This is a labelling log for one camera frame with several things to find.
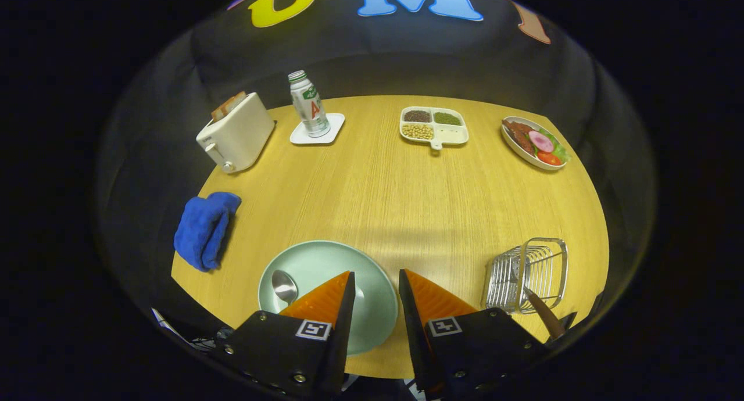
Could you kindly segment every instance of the water bottle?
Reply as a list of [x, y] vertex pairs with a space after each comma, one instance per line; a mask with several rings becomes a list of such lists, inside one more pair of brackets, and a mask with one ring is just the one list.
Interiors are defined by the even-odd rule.
[[305, 71], [299, 70], [289, 75], [289, 93], [292, 95], [295, 110], [305, 124], [308, 136], [322, 137], [330, 131], [321, 95]]

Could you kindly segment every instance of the white sectioned tray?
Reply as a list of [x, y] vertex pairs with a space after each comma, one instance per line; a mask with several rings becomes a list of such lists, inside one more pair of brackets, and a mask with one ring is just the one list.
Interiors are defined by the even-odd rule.
[[326, 113], [328, 123], [330, 123], [330, 131], [321, 137], [311, 137], [307, 134], [305, 129], [305, 123], [300, 121], [292, 134], [289, 136], [289, 141], [292, 144], [330, 144], [335, 140], [338, 135], [338, 131], [341, 130], [341, 126], [344, 124], [346, 117], [343, 113]]
[[[431, 116], [431, 122], [428, 122], [428, 123], [407, 122], [406, 120], [404, 120], [404, 117], [406, 117], [406, 113], [411, 112], [411, 110], [424, 110], [425, 112], [428, 112]], [[457, 117], [460, 120], [460, 123], [462, 123], [462, 125], [447, 125], [444, 123], [436, 123], [434, 122], [434, 113], [436, 112], [449, 113], [452, 116]], [[404, 125], [431, 126], [431, 129], [434, 130], [434, 139], [419, 139], [419, 138], [414, 138], [414, 137], [409, 137], [407, 135], [404, 135], [403, 133]], [[409, 141], [428, 142], [430, 146], [436, 150], [442, 149], [442, 144], [465, 144], [465, 142], [467, 142], [468, 139], [470, 139], [470, 135], [468, 134], [467, 126], [465, 125], [465, 120], [463, 120], [463, 116], [459, 112], [455, 112], [452, 109], [409, 106], [403, 109], [402, 112], [400, 113], [400, 124], [398, 127], [398, 131], [400, 132], [400, 135], [402, 137], [408, 139]]]

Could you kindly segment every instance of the wire basket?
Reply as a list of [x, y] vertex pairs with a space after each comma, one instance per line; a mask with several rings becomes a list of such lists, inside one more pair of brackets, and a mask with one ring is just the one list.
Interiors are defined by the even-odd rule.
[[524, 287], [553, 308], [566, 290], [568, 248], [562, 239], [536, 237], [512, 248], [487, 266], [483, 304], [507, 313], [532, 314]]

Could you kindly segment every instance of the white toaster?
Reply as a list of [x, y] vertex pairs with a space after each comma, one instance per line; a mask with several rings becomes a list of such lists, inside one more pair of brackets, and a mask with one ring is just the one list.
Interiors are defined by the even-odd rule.
[[274, 120], [253, 92], [221, 120], [210, 120], [196, 141], [225, 173], [234, 173], [256, 162], [273, 129]]

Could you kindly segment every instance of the light green plate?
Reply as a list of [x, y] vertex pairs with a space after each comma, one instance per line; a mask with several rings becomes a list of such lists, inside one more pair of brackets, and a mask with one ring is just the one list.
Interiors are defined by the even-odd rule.
[[372, 350], [393, 332], [398, 318], [398, 297], [380, 266], [354, 247], [333, 241], [307, 241], [279, 253], [266, 266], [258, 284], [258, 307], [279, 313], [287, 307], [271, 287], [274, 270], [286, 271], [295, 280], [298, 298], [345, 271], [354, 272], [356, 299], [346, 354]]

